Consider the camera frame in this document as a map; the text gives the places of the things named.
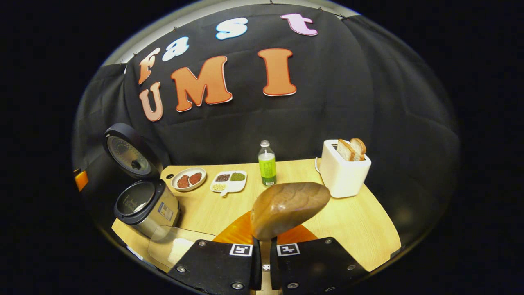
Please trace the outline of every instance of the bolt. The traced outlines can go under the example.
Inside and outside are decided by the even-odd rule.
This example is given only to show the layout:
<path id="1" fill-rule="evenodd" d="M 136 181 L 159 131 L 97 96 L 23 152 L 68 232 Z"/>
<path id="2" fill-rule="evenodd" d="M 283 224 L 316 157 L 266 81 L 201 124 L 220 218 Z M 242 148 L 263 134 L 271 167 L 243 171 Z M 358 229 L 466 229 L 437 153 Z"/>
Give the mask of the bolt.
<path id="1" fill-rule="evenodd" d="M 231 284 L 231 288 L 236 289 L 236 290 L 242 290 L 244 288 L 244 285 L 241 283 L 233 283 Z"/>

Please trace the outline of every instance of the meat patty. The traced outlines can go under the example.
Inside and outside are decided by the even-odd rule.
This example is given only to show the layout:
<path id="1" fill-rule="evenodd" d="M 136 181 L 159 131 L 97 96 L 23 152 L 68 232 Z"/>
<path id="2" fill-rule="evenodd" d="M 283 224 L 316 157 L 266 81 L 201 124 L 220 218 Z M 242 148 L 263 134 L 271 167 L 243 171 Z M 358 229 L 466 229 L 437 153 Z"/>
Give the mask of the meat patty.
<path id="1" fill-rule="evenodd" d="M 189 182 L 191 184 L 195 184 L 195 183 L 199 182 L 201 178 L 202 178 L 202 173 L 200 173 L 200 172 L 199 173 L 195 173 L 195 174 L 191 175 L 191 177 L 189 178 Z"/>
<path id="2" fill-rule="evenodd" d="M 179 188 L 186 188 L 189 187 L 189 176 L 183 175 L 182 178 L 180 178 L 177 182 L 177 185 Z"/>

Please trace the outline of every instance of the plastic bottle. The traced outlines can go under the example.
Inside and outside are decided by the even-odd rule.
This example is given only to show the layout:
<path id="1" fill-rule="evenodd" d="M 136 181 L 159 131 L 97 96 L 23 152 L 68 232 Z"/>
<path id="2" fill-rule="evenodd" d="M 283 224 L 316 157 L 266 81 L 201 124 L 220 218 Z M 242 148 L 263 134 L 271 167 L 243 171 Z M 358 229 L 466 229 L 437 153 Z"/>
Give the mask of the plastic bottle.
<path id="1" fill-rule="evenodd" d="M 269 147 L 269 141 L 260 142 L 260 151 L 258 152 L 258 164 L 260 165 L 260 175 L 262 184 L 272 186 L 277 182 L 277 168 L 275 165 L 275 153 Z"/>

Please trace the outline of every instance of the open rice cooker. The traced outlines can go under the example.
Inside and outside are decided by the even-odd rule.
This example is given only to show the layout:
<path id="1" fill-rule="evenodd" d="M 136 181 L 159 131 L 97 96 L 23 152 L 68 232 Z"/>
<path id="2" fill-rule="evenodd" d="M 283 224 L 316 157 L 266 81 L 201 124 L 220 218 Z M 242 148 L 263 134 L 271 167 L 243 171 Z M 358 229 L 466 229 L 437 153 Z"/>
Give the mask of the open rice cooker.
<path id="1" fill-rule="evenodd" d="M 163 167 L 158 156 L 127 124 L 114 124 L 104 136 L 106 152 L 128 175 L 139 180 L 116 200 L 116 218 L 149 238 L 157 227 L 173 226 L 179 217 L 180 203 L 160 179 Z"/>

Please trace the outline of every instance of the toast slice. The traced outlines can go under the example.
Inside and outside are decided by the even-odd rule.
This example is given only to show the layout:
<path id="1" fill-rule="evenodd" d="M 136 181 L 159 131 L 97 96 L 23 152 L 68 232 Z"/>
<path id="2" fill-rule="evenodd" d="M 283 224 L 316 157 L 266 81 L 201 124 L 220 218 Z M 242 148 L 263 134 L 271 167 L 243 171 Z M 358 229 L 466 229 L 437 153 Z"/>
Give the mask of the toast slice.
<path id="1" fill-rule="evenodd" d="M 357 155 L 357 153 L 351 147 L 351 145 L 342 139 L 339 139 L 339 141 L 337 142 L 336 151 L 346 161 L 354 161 L 354 158 Z"/>
<path id="2" fill-rule="evenodd" d="M 356 153 L 353 161 L 363 161 L 365 159 L 364 154 L 366 154 L 366 145 L 358 138 L 352 138 L 350 143 Z"/>

